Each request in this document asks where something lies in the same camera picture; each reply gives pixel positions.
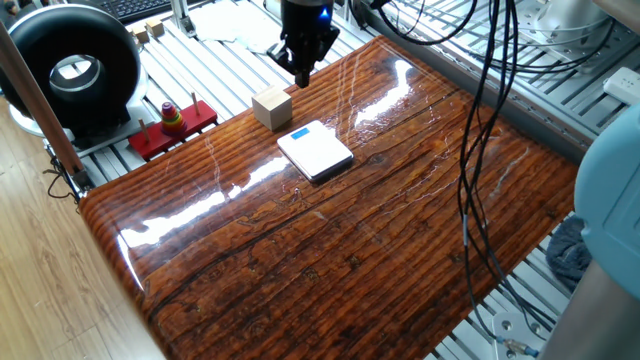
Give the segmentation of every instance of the white box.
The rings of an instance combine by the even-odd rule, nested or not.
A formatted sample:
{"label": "white box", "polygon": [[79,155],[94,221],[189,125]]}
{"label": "white box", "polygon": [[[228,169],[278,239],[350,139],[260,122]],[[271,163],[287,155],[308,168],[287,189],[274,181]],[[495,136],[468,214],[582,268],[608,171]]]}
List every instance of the white box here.
{"label": "white box", "polygon": [[253,115],[271,131],[275,131],[293,117],[291,96],[274,86],[253,95],[251,100]]}
{"label": "white box", "polygon": [[622,67],[604,83],[604,92],[627,105],[640,103],[640,74]]}
{"label": "white box", "polygon": [[320,121],[278,139],[280,150],[309,179],[322,181],[353,161],[353,153]]}

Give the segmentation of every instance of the wire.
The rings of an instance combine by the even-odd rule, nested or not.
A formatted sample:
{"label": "wire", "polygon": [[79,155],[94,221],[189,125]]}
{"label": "wire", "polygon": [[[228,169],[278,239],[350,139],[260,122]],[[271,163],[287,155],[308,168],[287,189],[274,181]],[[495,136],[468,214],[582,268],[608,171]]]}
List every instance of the wire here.
{"label": "wire", "polygon": [[[416,9],[415,7],[413,7],[413,4],[412,4],[412,3],[408,3],[407,1],[402,1],[402,3],[404,3],[404,4],[405,4],[406,6],[408,6],[408,7],[411,7],[411,8]],[[431,9],[431,10],[436,10],[436,11],[440,12],[441,14],[444,14],[444,16],[450,16],[450,17],[452,17],[452,18],[456,18],[456,19],[464,19],[464,17],[463,17],[463,16],[460,16],[460,15],[454,15],[454,14],[452,14],[452,13],[450,13],[450,12],[446,11],[446,10],[442,10],[442,9],[438,8],[437,6],[433,6],[433,5],[424,5],[424,7],[428,8],[428,9]],[[431,17],[434,17],[434,18],[438,19],[438,21],[442,21],[442,22],[445,22],[445,23],[446,23],[446,20],[444,20],[444,19],[442,19],[442,18],[440,18],[440,17],[438,17],[438,16],[436,16],[436,15],[433,15],[433,14],[431,14],[431,13],[427,13],[427,14],[428,14],[429,16],[431,16]],[[607,18],[604,18],[604,19],[602,19],[602,20],[598,20],[598,21],[596,21],[595,23],[590,24],[590,25],[584,25],[584,26],[573,27],[573,28],[567,28],[567,29],[534,29],[534,28],[520,28],[520,30],[522,30],[522,31],[540,31],[540,32],[570,32],[570,31],[579,31],[579,30],[589,29],[589,28],[591,28],[591,27],[594,27],[594,26],[600,25],[600,24],[602,24],[602,23],[603,23],[603,22],[605,22],[605,21],[607,21]],[[470,20],[470,22],[475,23],[475,24],[477,24],[478,26],[481,26],[481,27],[489,27],[489,26],[487,26],[487,24],[486,24],[486,23],[484,23],[484,22],[482,22],[482,21],[478,21],[478,20]]]}
{"label": "wire", "polygon": [[[516,64],[516,72],[522,72],[522,73],[529,73],[529,74],[557,74],[557,73],[561,73],[561,72],[565,72],[568,70],[573,70],[575,68],[577,68],[578,66],[584,64],[585,62],[587,62],[589,59],[591,59],[593,56],[595,56],[600,50],[602,50],[602,48],[604,48],[604,46],[607,44],[607,42],[609,41],[609,38],[611,37],[611,34],[613,33],[613,29],[616,25],[616,21],[611,19],[611,25],[609,26],[609,30],[607,31],[607,34],[605,35],[605,37],[602,39],[602,41],[600,42],[600,44],[591,52],[589,52],[587,55],[584,55],[578,59],[575,60],[571,60],[571,61],[566,61],[563,63],[559,63],[559,64],[554,64],[554,65],[520,65],[520,64]],[[498,65],[495,65],[496,62],[499,63],[499,60],[496,59],[491,59],[491,64],[492,67],[498,67]],[[513,64],[514,62],[508,63],[508,65],[513,68]],[[567,66],[565,68],[562,69],[555,69],[557,67],[560,66]]]}
{"label": "wire", "polygon": [[[474,97],[473,103],[471,105],[471,109],[469,111],[467,121],[464,127],[464,135],[462,137],[462,146],[460,149],[460,176],[458,179],[458,193],[457,193],[457,201],[460,217],[463,225],[463,243],[464,243],[464,262],[465,262],[465,278],[467,282],[467,289],[469,292],[469,298],[471,300],[471,304],[473,307],[473,311],[476,314],[476,317],[480,323],[481,328],[484,332],[488,334],[491,338],[495,339],[499,343],[505,341],[505,339],[501,337],[497,337],[491,329],[486,325],[484,319],[480,316],[478,310],[478,302],[475,299],[473,293],[473,283],[471,279],[471,263],[470,263],[470,255],[469,255],[469,244],[474,248],[477,252],[482,264],[486,266],[488,271],[491,273],[491,276],[498,282],[498,287],[506,291],[513,301],[517,304],[520,310],[523,312],[525,316],[525,320],[527,324],[529,324],[529,328],[532,332],[535,333],[534,329],[529,323],[529,316],[534,318],[537,322],[540,323],[541,326],[545,327],[545,329],[550,329],[551,325],[549,322],[553,322],[553,319],[542,312],[540,309],[523,299],[514,287],[509,282],[509,279],[504,274],[500,263],[497,260],[495,252],[493,251],[490,243],[489,243],[489,226],[488,220],[486,217],[485,209],[481,201],[480,191],[479,191],[479,177],[482,170],[482,162],[484,153],[487,148],[487,143],[491,138],[491,133],[494,128],[494,125],[497,121],[498,114],[501,108],[504,106],[507,101],[508,94],[511,90],[511,87],[515,81],[516,72],[522,68],[518,64],[518,20],[517,20],[517,10],[515,0],[504,0],[506,4],[506,8],[504,10],[504,29],[502,36],[502,41],[496,39],[497,37],[497,28],[498,28],[498,20],[502,14],[501,9],[501,0],[489,0],[489,34],[487,35],[487,48],[484,59],[487,61],[483,62],[482,72],[480,75],[480,81],[478,83],[478,88],[476,91],[476,95]],[[422,1],[422,6],[418,12],[415,23],[407,30],[400,31],[399,30],[399,17],[400,11],[399,6],[397,4],[392,4],[396,11],[396,26],[394,26],[389,18],[387,17],[385,11],[382,9],[383,6],[379,6],[377,9],[380,13],[385,24],[399,37],[417,45],[435,45],[442,43],[444,41],[449,40],[454,37],[458,33],[460,33],[466,24],[469,22],[470,18],[473,16],[476,6],[477,0],[473,0],[471,4],[471,9],[464,17],[461,24],[456,26],[456,28],[438,40],[431,41],[423,41],[418,40],[414,37],[411,37],[411,34],[416,29],[416,27],[420,24],[420,19],[424,14],[424,8],[426,7],[425,1]],[[494,53],[496,53],[496,44],[501,44],[502,51],[500,59],[497,60],[494,58]],[[498,87],[498,101],[495,107],[494,112],[491,116],[486,120],[482,121],[480,118],[479,107],[483,101],[483,93],[486,84],[486,80],[488,78],[488,73],[491,68],[499,70],[499,87]],[[473,133],[475,134],[475,138],[471,136],[472,134],[472,124],[477,121],[477,128],[473,127]],[[485,253],[481,251],[481,248],[478,246],[476,239],[471,234],[470,229],[472,228],[472,224],[475,224],[475,229],[479,235],[480,240],[482,241],[485,249]],[[537,354],[537,351],[528,348],[528,352],[526,354],[535,356],[533,354]]]}
{"label": "wire", "polygon": [[460,31],[462,31],[462,29],[465,26],[467,26],[467,23],[469,22],[469,20],[471,20],[471,17],[473,16],[473,13],[475,12],[477,5],[478,5],[478,0],[471,0],[471,8],[469,9],[469,12],[467,13],[466,17],[451,33],[449,33],[448,35],[446,35],[446,36],[444,36],[444,37],[442,37],[440,39],[429,40],[429,41],[418,40],[416,38],[413,38],[413,37],[409,36],[411,34],[411,32],[413,32],[415,27],[418,25],[418,23],[420,22],[420,17],[422,16],[422,13],[424,11],[424,6],[421,7],[420,13],[418,14],[418,17],[417,17],[416,22],[413,25],[413,27],[409,31],[407,31],[406,33],[403,33],[402,31],[400,31],[397,27],[395,27],[391,23],[391,21],[387,17],[387,14],[383,10],[384,6],[378,7],[378,13],[380,14],[380,17],[382,18],[382,21],[384,21],[384,23],[387,25],[387,27],[389,27],[389,29],[391,29],[391,31],[393,31],[396,35],[400,36],[404,40],[407,40],[410,43],[413,43],[413,44],[416,44],[416,45],[431,46],[431,45],[441,44],[441,43],[451,39],[452,37],[458,35],[460,33]]}
{"label": "wire", "polygon": [[[417,10],[417,8],[413,7],[412,5],[409,5],[409,4],[407,4],[406,2],[404,2],[404,1],[403,1],[403,3],[404,3],[405,5],[407,5],[407,6],[409,6],[411,9]],[[395,2],[393,2],[393,3],[392,3],[392,5],[394,5],[395,9],[398,11],[398,15],[397,15],[397,17],[396,17],[396,27],[398,27],[398,17],[400,16],[400,15],[399,15],[399,11],[400,11],[400,10],[399,10],[398,6],[395,4]],[[449,14],[447,14],[445,11],[439,10],[438,8],[436,8],[436,7],[434,7],[434,6],[426,5],[426,7],[429,7],[429,8],[435,9],[435,10],[438,10],[438,11],[440,11],[441,13],[445,13],[445,15],[449,15]],[[447,20],[445,20],[445,19],[443,19],[443,18],[441,18],[441,17],[438,17],[438,16],[436,16],[436,15],[433,15],[433,14],[431,14],[431,13],[427,13],[427,15],[426,15],[426,16],[431,16],[431,17],[435,18],[437,21],[442,22],[442,23],[444,23],[444,24],[447,24],[447,25],[450,25],[450,26],[456,26],[456,24],[455,24],[455,23],[452,23],[452,22],[450,22],[450,21],[447,21]],[[455,17],[455,18],[458,18],[458,19],[462,19],[462,17],[460,17],[460,16],[454,16],[454,15],[450,15],[450,16]],[[558,30],[558,31],[560,31],[560,32],[562,32],[562,31],[577,31],[577,30],[582,29],[582,28],[585,28],[585,29],[586,29],[586,28],[590,28],[590,27],[593,27],[593,26],[597,26],[597,25],[599,25],[599,24],[603,23],[603,22],[604,22],[604,21],[606,21],[606,20],[607,20],[607,19],[600,20],[600,21],[598,21],[597,23],[595,23],[595,24],[593,24],[593,25],[590,25],[590,26],[588,26],[588,27],[580,27],[580,28],[574,28],[574,29],[572,29],[572,30],[566,30],[566,29],[565,29],[565,30]],[[483,24],[483,23],[478,23],[478,25],[481,25],[481,26],[483,26],[483,27],[486,27],[486,24]],[[572,38],[572,39],[570,39],[570,40],[565,40],[565,41],[561,41],[561,42],[554,42],[554,43],[548,43],[548,44],[531,43],[531,42],[530,42],[530,43],[519,43],[519,44],[518,44],[518,46],[548,47],[548,46],[559,46],[559,45],[571,44],[571,43],[574,43],[574,42],[576,42],[576,41],[582,40],[582,39],[584,39],[584,38],[588,38],[589,36],[593,35],[593,33],[595,32],[595,30],[596,30],[596,29],[597,29],[597,27],[596,27],[596,28],[594,28],[594,29],[593,29],[593,31],[591,31],[591,32],[589,32],[589,33],[587,33],[587,34],[583,34],[583,35],[581,35],[581,36],[578,36],[578,37]],[[554,31],[554,30],[536,30],[536,29],[526,29],[526,28],[525,28],[525,29],[520,28],[520,30],[521,30],[521,31],[523,31],[523,30],[529,30],[529,31],[540,31],[540,32],[553,32],[553,31]],[[476,37],[479,37],[479,38],[481,38],[481,39],[488,39],[488,35],[486,35],[486,34],[481,34],[481,33],[475,32],[475,31],[473,31],[473,30],[468,30],[468,29],[463,29],[462,31],[463,31],[463,32],[465,32],[465,33],[467,33],[467,34],[471,34],[471,35],[474,35],[474,36],[476,36]]]}
{"label": "wire", "polygon": [[[69,177],[69,174],[67,173],[67,171],[64,169],[64,166],[62,165],[62,163],[60,163],[58,161],[58,159],[54,157],[54,158],[51,158],[50,164],[53,167],[53,169],[46,169],[42,173],[43,174],[54,174],[54,175],[56,175],[56,177],[53,179],[53,181],[49,185],[49,188],[47,189],[47,195],[49,195],[50,197],[52,197],[54,199],[66,199],[68,197],[71,197],[73,199],[74,204],[78,205],[79,202],[80,202],[80,195],[78,194],[78,192],[73,187],[73,182],[72,182],[71,178]],[[66,195],[55,195],[55,194],[51,193],[51,191],[53,190],[53,187],[55,186],[56,182],[60,178],[62,178],[64,180],[64,182],[71,189],[71,191],[68,192]]]}

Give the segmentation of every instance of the white device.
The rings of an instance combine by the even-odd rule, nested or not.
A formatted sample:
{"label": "white device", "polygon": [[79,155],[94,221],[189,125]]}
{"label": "white device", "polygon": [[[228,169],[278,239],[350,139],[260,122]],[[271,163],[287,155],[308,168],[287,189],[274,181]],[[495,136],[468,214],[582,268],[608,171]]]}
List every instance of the white device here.
{"label": "white device", "polygon": [[281,137],[278,146],[312,182],[325,179],[353,160],[353,153],[318,120]]}
{"label": "white device", "polygon": [[628,105],[640,103],[640,74],[620,68],[604,82],[604,92]]}

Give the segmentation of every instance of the blue cloth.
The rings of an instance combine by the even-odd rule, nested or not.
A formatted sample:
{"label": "blue cloth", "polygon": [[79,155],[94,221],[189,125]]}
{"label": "blue cloth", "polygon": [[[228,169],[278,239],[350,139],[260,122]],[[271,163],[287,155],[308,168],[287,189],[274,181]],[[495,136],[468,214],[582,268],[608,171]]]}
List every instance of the blue cloth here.
{"label": "blue cloth", "polygon": [[551,236],[547,248],[547,263],[556,278],[574,291],[591,262],[580,232],[584,222],[577,216],[565,220]]}

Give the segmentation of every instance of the robotic arm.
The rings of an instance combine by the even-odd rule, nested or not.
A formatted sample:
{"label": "robotic arm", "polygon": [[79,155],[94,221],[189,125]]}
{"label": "robotic arm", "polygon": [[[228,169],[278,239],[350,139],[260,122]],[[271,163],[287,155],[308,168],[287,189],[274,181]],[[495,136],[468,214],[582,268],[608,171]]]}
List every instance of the robotic arm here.
{"label": "robotic arm", "polygon": [[[265,7],[273,5],[270,1],[275,2],[265,0]],[[309,85],[314,64],[324,59],[340,34],[340,30],[331,25],[332,15],[333,0],[282,0],[280,3],[281,42],[267,53],[295,75],[296,84],[301,88]]]}

